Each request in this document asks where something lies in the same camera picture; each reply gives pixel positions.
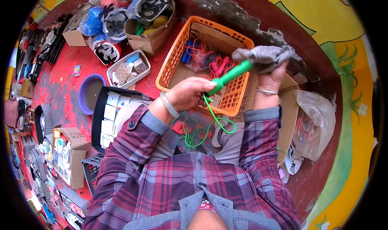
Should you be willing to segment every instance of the green jump rope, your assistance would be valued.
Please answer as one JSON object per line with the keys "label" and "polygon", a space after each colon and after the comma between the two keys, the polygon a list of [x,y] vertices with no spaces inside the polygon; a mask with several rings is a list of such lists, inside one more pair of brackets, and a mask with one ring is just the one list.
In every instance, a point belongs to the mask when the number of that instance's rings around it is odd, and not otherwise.
{"label": "green jump rope", "polygon": [[[249,71],[249,69],[252,68],[252,63],[249,61],[249,60],[245,60],[245,61],[242,61],[238,66],[235,66],[234,68],[230,69],[225,75],[223,75],[222,77],[220,78],[215,78],[212,80],[212,82],[216,82],[217,83],[217,86],[212,89],[211,91],[209,92],[203,92],[201,95],[203,97],[203,100],[205,101],[211,115],[213,116],[213,120],[211,121],[211,123],[209,124],[209,126],[207,128],[205,127],[199,127],[198,126],[198,121],[193,118],[193,117],[187,117],[184,121],[183,121],[183,132],[184,134],[181,134],[182,137],[180,137],[177,141],[177,145],[179,143],[179,141],[184,138],[185,139],[185,148],[189,148],[189,150],[191,149],[194,149],[196,148],[197,146],[201,145],[205,140],[206,138],[208,137],[209,135],[209,129],[210,129],[210,126],[211,124],[216,121],[216,123],[221,127],[221,129],[223,131],[225,131],[227,134],[233,134],[235,131],[236,131],[236,124],[231,121],[231,120],[228,120],[228,119],[225,119],[225,118],[217,118],[213,111],[211,110],[211,107],[209,105],[209,102],[213,102],[212,99],[210,99],[209,97],[212,96],[212,95],[215,95],[218,91],[220,91],[226,84],[228,84],[228,82],[232,81],[233,79],[239,77],[240,75],[242,75],[244,72],[247,72]],[[178,119],[174,119],[172,121],[172,126],[174,126],[174,122]],[[197,124],[197,129],[194,131],[193,135],[190,135],[189,134],[189,131],[187,129],[185,129],[185,122],[189,119],[192,119],[195,121],[195,123]],[[227,121],[229,123],[232,123],[232,125],[234,126],[234,130],[232,131],[227,131],[219,122],[219,120],[223,120],[223,121]],[[199,131],[200,130],[206,130],[206,135],[205,137],[201,137],[199,135]],[[200,140],[202,140],[201,142],[197,143],[195,140],[194,140],[194,136],[197,134],[198,138]]]}

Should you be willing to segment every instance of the silver bracelet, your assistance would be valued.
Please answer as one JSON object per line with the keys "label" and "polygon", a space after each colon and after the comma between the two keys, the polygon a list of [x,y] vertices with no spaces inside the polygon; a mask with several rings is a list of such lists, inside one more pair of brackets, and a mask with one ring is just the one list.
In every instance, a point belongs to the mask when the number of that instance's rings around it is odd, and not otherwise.
{"label": "silver bracelet", "polygon": [[168,112],[174,117],[174,118],[179,118],[179,113],[176,111],[174,106],[172,106],[171,102],[168,101],[168,98],[166,96],[165,91],[160,92],[160,99],[162,100],[164,106],[167,108]]}
{"label": "silver bracelet", "polygon": [[266,94],[275,94],[275,95],[279,94],[277,91],[269,91],[269,90],[263,90],[263,89],[256,89],[256,91],[266,93]]}

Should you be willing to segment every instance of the pink jump rope handle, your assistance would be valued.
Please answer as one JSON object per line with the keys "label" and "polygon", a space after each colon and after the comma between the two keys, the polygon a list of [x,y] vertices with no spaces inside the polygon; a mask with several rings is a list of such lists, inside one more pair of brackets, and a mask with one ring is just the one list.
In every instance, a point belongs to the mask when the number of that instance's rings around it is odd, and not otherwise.
{"label": "pink jump rope handle", "polygon": [[219,76],[222,74],[222,72],[224,71],[225,66],[226,66],[226,64],[227,64],[228,62],[229,62],[229,56],[226,56],[226,57],[224,58],[224,61],[223,61],[222,64],[221,64],[220,68],[219,68],[217,71],[215,71],[216,77],[219,77]]}
{"label": "pink jump rope handle", "polygon": [[210,63],[210,65],[211,65],[211,68],[213,69],[213,72],[216,73],[218,71],[218,67],[217,67],[216,62],[212,62],[212,63]]}

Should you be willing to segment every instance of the shirt pocket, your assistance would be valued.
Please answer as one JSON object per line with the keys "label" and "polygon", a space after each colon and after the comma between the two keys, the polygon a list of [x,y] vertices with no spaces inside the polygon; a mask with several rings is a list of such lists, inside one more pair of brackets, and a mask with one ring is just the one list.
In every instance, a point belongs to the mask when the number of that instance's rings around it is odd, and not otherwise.
{"label": "shirt pocket", "polygon": [[180,211],[171,211],[127,223],[123,230],[180,229]]}
{"label": "shirt pocket", "polygon": [[236,230],[281,230],[279,223],[274,219],[242,210],[233,210],[233,224]]}

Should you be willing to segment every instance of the purple plaid shirt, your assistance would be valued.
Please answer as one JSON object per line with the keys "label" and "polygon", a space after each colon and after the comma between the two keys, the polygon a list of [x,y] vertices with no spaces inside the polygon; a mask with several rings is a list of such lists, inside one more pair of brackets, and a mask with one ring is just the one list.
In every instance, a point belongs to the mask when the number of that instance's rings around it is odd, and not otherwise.
{"label": "purple plaid shirt", "polygon": [[277,168],[278,118],[245,113],[239,167],[200,152],[148,164],[168,127],[139,106],[105,151],[83,229],[186,229],[204,194],[229,229],[300,229]]}

